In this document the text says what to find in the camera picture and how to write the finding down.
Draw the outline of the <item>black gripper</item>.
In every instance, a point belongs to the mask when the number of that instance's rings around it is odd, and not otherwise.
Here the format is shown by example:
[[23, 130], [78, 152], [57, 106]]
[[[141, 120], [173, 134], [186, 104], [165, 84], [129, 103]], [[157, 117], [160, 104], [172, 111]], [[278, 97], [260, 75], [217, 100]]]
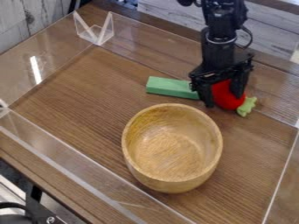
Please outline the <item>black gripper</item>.
[[229, 91], [238, 99], [248, 84], [253, 53], [236, 46], [237, 35], [214, 37], [205, 27], [200, 33], [201, 63], [189, 72], [190, 90], [197, 91], [206, 108], [213, 107], [210, 85], [230, 79]]

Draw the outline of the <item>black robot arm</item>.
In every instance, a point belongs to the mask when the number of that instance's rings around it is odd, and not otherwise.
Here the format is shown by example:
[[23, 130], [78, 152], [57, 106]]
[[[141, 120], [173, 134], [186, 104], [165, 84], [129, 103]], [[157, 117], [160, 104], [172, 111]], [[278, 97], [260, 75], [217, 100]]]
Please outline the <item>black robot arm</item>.
[[190, 90], [197, 92], [206, 108], [214, 105], [212, 86], [229, 81], [228, 91], [238, 99], [244, 94], [252, 71], [253, 54], [246, 51], [250, 42], [237, 52], [237, 30], [248, 35], [244, 26], [248, 8], [244, 0], [176, 0], [182, 7], [201, 8], [205, 27], [200, 31], [201, 63], [189, 72]]

